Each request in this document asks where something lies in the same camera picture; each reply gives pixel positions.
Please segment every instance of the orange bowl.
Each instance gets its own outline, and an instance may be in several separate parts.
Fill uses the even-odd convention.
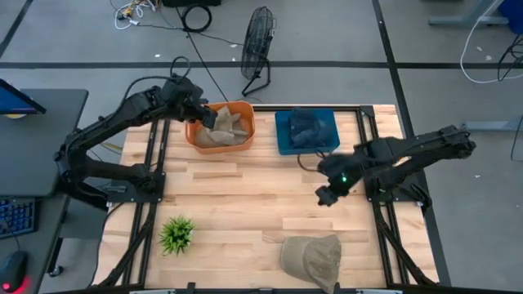
[[[235,146],[222,146],[214,148],[200,148],[194,144],[194,138],[199,130],[202,129],[202,123],[197,121],[195,123],[186,123],[186,139],[187,142],[200,152],[201,154],[219,154],[225,152],[235,152],[235,151],[244,151],[251,148],[254,141],[254,108],[252,105],[245,101],[234,101],[234,102],[224,102],[224,103],[212,103],[208,106],[211,109],[218,111],[222,107],[229,107],[230,114],[240,114],[239,123],[242,124],[242,127],[248,133],[247,140],[241,145]]]

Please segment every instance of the wooden table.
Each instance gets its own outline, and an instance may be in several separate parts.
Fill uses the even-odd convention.
[[[402,137],[394,105],[375,105],[374,112],[380,136]],[[337,151],[351,153],[360,143],[355,114],[335,115],[341,141]],[[150,126],[129,129],[122,164],[144,162],[149,131]],[[303,157],[306,166],[318,160]],[[363,184],[332,207],[319,207],[315,190],[326,178],[300,169],[296,156],[279,155],[274,113],[256,112],[252,148],[230,154],[197,153],[186,143],[184,124],[172,122],[164,171],[167,183],[154,223],[146,288],[185,288],[188,282],[196,282],[197,288],[316,288],[282,271],[280,249],[289,236],[329,234],[342,241],[342,287],[385,287],[373,210]],[[107,221],[94,283],[107,276],[127,249],[134,209],[135,204],[125,204]],[[437,280],[420,208],[395,203],[395,209],[405,249],[429,278]],[[163,256],[158,233],[169,217],[179,215],[195,222],[193,242],[185,255]],[[393,254],[391,263],[399,282]]]

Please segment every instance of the fan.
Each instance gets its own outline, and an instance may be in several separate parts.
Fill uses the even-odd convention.
[[[250,80],[242,91],[247,96],[270,84],[270,42],[274,36],[274,17],[267,7],[259,7],[253,12],[245,34],[244,51],[242,53],[242,75]],[[255,89],[247,91],[254,80],[260,78],[263,66],[267,66],[267,82]]]

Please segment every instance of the blue screen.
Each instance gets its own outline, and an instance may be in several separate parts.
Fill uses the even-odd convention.
[[[12,94],[8,90],[0,87],[0,111],[4,113],[34,111],[34,107],[25,103],[22,99]]]

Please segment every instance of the green plant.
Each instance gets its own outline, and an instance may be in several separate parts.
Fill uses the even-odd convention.
[[[160,236],[160,244],[163,247],[163,254],[168,255],[176,252],[185,253],[190,245],[190,238],[194,223],[192,220],[186,219],[184,216],[179,216],[176,219],[170,217],[170,221],[163,224]]]

